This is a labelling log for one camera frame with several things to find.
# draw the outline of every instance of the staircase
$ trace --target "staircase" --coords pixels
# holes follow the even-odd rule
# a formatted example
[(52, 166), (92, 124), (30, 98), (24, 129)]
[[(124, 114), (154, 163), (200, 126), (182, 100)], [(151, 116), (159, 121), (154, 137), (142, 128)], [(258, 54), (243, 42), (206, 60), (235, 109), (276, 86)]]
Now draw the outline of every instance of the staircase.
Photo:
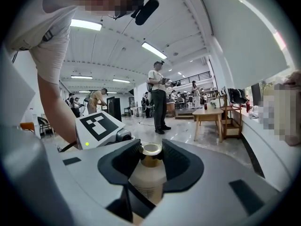
[(175, 117), (177, 120), (194, 120), (194, 115), (192, 113), (178, 113)]

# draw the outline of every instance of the black shoe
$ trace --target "black shoe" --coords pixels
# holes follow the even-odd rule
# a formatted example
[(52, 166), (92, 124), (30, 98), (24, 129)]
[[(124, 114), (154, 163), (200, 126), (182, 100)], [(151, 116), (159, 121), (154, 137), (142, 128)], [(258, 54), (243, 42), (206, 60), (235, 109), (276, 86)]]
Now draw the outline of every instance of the black shoe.
[(165, 126), (163, 126), (161, 129), (162, 129), (162, 130), (170, 130), (171, 127), (165, 125)]
[(165, 132), (162, 131), (161, 129), (155, 130), (155, 132), (158, 133), (158, 134), (160, 134), (160, 135), (164, 135), (165, 134)]

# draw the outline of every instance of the black speaker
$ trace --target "black speaker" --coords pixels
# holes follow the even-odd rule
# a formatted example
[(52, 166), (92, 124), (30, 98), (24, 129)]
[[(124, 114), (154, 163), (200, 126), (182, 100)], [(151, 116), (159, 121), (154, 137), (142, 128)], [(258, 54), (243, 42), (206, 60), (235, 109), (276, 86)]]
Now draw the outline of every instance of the black speaker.
[(108, 114), (121, 121), (120, 99), (115, 97), (107, 98)]

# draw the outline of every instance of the red bottle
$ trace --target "red bottle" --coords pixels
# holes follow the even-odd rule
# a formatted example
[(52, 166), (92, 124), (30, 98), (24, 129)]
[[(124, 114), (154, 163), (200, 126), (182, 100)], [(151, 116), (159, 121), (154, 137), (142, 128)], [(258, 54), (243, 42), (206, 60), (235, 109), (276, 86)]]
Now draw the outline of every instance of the red bottle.
[(246, 111), (249, 112), (249, 110), (250, 110), (250, 100), (249, 100), (248, 96), (246, 98), (247, 98)]

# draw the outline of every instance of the table leg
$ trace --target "table leg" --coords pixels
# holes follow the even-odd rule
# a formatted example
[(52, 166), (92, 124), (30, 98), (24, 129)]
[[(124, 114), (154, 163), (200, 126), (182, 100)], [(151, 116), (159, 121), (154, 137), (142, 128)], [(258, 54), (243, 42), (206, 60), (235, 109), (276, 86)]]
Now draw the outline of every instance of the table leg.
[(196, 141), (197, 138), (198, 138), (198, 122), (199, 122), (199, 116), (196, 115), (196, 118), (197, 118), (197, 122), (196, 122), (196, 133), (194, 134), (194, 141)]
[(218, 135), (220, 138), (220, 142), (222, 142), (222, 126), (221, 126), (221, 119), (222, 116), (219, 114), (217, 115), (217, 124), (218, 124)]

